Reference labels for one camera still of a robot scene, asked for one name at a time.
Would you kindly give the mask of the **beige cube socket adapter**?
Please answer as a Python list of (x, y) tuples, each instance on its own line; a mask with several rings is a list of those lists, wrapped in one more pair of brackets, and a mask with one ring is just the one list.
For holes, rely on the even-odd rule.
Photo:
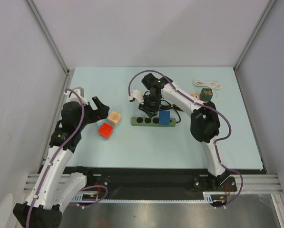
[(117, 126), (120, 120), (121, 120), (121, 114), (119, 114), (116, 111), (112, 111), (108, 116), (108, 122), (113, 126)]

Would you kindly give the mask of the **red cube socket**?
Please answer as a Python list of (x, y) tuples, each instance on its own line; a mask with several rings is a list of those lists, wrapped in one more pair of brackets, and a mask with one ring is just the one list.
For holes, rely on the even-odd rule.
[(111, 137), (113, 131), (114, 127), (112, 125), (108, 123), (103, 123), (98, 130), (98, 134), (100, 137), (108, 140)]

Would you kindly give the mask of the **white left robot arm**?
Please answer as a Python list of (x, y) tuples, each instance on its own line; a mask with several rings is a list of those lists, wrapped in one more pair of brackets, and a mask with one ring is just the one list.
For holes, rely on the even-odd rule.
[(81, 132), (88, 125), (105, 119), (110, 108), (97, 97), (92, 98), (97, 109), (83, 97), (72, 97), (61, 109), (49, 142), (47, 158), (32, 188), (23, 203), (14, 206), (13, 214), (24, 228), (57, 228), (63, 212), (81, 190), (89, 190), (95, 184), (91, 170), (77, 167), (68, 180), (59, 186), (63, 171), (81, 140)]

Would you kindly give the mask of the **dark green cube socket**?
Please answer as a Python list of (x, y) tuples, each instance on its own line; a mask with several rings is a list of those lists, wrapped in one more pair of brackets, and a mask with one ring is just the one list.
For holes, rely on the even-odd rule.
[(202, 88), (199, 95), (199, 99), (201, 101), (209, 102), (211, 101), (212, 97), (213, 97), (213, 91), (211, 88)]

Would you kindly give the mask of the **teal triangular power strip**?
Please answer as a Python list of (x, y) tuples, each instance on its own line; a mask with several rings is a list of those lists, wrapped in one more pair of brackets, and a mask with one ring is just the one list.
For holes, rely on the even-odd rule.
[(97, 126), (98, 126), (98, 130), (99, 130), (99, 128), (100, 128), (100, 126), (103, 124), (103, 123), (108, 123), (106, 120), (102, 120), (102, 121), (99, 121), (98, 123), (97, 123)]

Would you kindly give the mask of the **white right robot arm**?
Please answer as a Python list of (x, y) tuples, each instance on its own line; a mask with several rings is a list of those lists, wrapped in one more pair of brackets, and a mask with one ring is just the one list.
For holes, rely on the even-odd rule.
[(213, 190), (221, 190), (226, 185), (226, 168), (222, 166), (218, 152), (217, 137), (221, 124), (215, 104), (193, 98), (166, 76), (156, 78), (152, 73), (148, 73), (141, 82), (147, 89), (146, 94), (133, 91), (131, 94), (137, 93), (138, 97), (132, 97), (131, 100), (137, 99), (139, 110), (149, 118), (158, 114), (162, 100), (171, 101), (186, 113), (190, 117), (190, 132), (204, 149), (210, 174), (209, 186)]

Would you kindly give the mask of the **blue cube socket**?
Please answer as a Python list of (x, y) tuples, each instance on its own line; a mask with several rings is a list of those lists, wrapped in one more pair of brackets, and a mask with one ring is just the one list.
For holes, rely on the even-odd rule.
[(168, 110), (159, 111), (159, 125), (168, 126), (170, 124), (171, 114)]

